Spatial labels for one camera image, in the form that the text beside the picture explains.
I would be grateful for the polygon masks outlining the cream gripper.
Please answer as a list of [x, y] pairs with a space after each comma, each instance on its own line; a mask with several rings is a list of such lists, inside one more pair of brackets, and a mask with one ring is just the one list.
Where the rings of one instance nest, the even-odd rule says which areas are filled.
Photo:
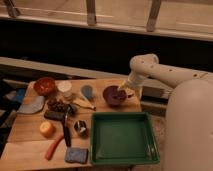
[[126, 79], [118, 86], [118, 90], [121, 91], [121, 90], [126, 90], [126, 89], [131, 89], [132, 91], [137, 91], [137, 90], [139, 90], [139, 87], [136, 86], [130, 80]]

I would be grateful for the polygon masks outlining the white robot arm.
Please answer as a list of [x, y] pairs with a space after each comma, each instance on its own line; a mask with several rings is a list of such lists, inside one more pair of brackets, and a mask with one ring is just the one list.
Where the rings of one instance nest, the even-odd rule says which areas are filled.
[[155, 54], [133, 57], [130, 68], [122, 89], [140, 94], [147, 77], [173, 89], [166, 108], [164, 171], [213, 171], [213, 72], [163, 65]]

